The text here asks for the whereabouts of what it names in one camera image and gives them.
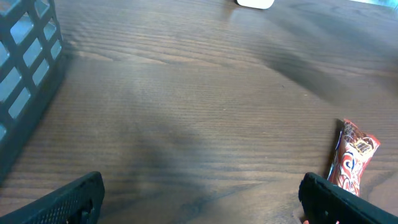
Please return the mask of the red chocolate bar wrapper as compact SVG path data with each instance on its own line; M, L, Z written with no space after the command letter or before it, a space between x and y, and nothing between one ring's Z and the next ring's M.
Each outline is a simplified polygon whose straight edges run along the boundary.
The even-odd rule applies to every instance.
M372 134L363 132L352 121L345 119L327 180L360 196L361 177L380 145Z

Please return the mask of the grey plastic lattice basket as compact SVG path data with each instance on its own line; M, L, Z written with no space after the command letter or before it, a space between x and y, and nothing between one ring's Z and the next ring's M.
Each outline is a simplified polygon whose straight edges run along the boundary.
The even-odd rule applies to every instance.
M55 3L1 1L1 179L29 140L65 76Z

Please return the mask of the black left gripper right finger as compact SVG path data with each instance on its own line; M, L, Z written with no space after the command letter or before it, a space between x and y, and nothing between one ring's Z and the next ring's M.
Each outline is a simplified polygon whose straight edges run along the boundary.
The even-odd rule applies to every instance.
M323 177L307 172L298 191L309 223L397 223L397 217L332 184Z

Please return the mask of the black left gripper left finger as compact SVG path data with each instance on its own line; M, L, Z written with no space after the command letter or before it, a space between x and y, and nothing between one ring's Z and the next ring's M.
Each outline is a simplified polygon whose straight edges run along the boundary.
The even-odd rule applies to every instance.
M96 224L104 199L100 172L90 172L1 217L1 224Z

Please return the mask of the white barcode scanner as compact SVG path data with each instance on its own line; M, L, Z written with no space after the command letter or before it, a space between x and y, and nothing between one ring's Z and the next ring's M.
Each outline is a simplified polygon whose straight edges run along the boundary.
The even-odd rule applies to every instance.
M236 0L240 6L261 10L270 8L274 2L275 0Z

